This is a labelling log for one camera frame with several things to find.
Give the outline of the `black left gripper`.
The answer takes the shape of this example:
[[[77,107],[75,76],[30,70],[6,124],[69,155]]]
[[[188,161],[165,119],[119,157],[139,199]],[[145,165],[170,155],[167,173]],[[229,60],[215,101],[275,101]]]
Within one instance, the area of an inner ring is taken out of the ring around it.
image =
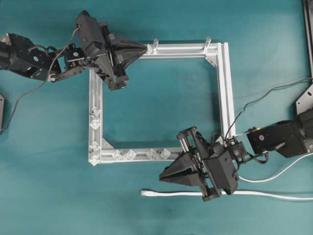
[[[109,90],[126,87],[126,68],[147,52],[147,46],[118,35],[110,34],[106,23],[88,24],[85,54],[97,67],[97,75],[108,85]]]

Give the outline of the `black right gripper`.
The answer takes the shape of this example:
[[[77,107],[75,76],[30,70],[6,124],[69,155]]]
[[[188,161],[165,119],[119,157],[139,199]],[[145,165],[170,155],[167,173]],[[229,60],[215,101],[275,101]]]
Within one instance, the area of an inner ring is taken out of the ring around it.
[[[221,196],[216,193],[208,177],[203,160],[208,156],[210,144],[192,126],[178,133],[178,140],[183,152],[159,175],[162,182],[197,186],[203,201],[210,201]]]

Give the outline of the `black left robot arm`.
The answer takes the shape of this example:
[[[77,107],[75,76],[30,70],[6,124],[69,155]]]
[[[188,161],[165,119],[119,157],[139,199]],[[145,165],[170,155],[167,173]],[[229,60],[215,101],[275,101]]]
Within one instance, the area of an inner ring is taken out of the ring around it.
[[[30,39],[8,33],[0,40],[0,68],[23,77],[58,82],[86,69],[93,70],[109,87],[126,87],[126,68],[147,52],[147,46],[109,32],[106,23],[78,22],[80,47],[65,49],[35,45]]]

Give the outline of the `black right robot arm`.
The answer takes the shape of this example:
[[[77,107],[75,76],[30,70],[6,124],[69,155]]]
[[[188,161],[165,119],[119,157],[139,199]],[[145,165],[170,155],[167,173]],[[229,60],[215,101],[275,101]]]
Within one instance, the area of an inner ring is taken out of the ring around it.
[[[159,175],[162,182],[198,186],[204,201],[233,194],[238,188],[239,168],[251,160],[267,163],[271,151],[285,158],[310,152],[313,142],[313,113],[306,111],[294,120],[284,120],[246,134],[254,154],[247,152],[236,137],[207,142],[197,127],[177,135],[183,151]]]

